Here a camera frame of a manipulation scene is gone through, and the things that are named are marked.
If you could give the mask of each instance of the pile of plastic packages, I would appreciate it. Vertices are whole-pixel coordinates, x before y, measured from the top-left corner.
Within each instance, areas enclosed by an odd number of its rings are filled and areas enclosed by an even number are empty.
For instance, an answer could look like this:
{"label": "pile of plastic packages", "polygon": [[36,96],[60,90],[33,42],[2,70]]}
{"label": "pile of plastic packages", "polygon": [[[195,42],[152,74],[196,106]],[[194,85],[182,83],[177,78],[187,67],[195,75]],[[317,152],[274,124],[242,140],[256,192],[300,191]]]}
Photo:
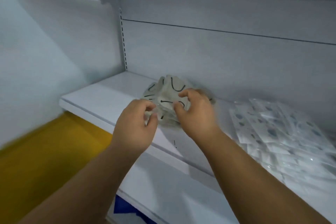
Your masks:
{"label": "pile of plastic packages", "polygon": [[334,191],[336,149],[303,112],[279,102],[250,99],[230,110],[236,142],[293,191]]}

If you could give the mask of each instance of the yellow surface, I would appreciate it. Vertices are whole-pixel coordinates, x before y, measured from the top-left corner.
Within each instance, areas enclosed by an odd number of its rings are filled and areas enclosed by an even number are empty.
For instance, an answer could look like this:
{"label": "yellow surface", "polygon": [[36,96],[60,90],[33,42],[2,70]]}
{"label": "yellow surface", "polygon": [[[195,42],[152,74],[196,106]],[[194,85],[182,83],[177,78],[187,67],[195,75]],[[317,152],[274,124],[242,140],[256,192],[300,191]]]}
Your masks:
{"label": "yellow surface", "polygon": [[0,151],[0,223],[15,223],[110,143],[112,135],[66,112]]}

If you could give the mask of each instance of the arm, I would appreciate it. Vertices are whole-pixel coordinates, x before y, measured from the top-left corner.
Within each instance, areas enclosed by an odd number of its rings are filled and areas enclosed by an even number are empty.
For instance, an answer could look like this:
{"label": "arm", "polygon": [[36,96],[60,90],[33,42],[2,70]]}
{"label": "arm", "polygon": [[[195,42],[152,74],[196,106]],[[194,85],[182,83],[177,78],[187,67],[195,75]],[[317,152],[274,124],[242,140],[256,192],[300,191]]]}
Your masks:
{"label": "arm", "polygon": [[191,107],[174,109],[183,130],[207,157],[239,223],[330,223],[225,135],[201,91],[184,90]]}
{"label": "arm", "polygon": [[19,224],[103,223],[112,200],[136,159],[151,144],[158,119],[144,122],[155,104],[133,100],[115,125],[111,145]]}

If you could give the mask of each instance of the white wall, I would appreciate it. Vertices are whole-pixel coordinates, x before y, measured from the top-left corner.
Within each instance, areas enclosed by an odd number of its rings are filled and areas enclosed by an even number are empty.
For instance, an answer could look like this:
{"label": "white wall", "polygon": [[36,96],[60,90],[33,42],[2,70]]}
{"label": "white wall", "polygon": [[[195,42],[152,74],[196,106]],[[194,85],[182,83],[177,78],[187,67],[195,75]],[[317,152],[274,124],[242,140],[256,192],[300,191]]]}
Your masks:
{"label": "white wall", "polygon": [[97,0],[0,0],[0,146],[61,114],[61,95],[124,70]]}

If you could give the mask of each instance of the person's right hand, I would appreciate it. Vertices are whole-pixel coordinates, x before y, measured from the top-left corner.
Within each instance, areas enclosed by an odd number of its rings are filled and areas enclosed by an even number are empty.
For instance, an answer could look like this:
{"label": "person's right hand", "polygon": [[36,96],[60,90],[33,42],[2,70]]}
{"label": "person's right hand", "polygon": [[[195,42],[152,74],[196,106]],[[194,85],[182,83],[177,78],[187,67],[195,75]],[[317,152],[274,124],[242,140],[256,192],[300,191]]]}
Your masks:
{"label": "person's right hand", "polygon": [[212,105],[201,90],[186,89],[179,93],[179,97],[188,97],[191,106],[186,111],[175,102],[174,110],[185,133],[197,144],[220,131]]}

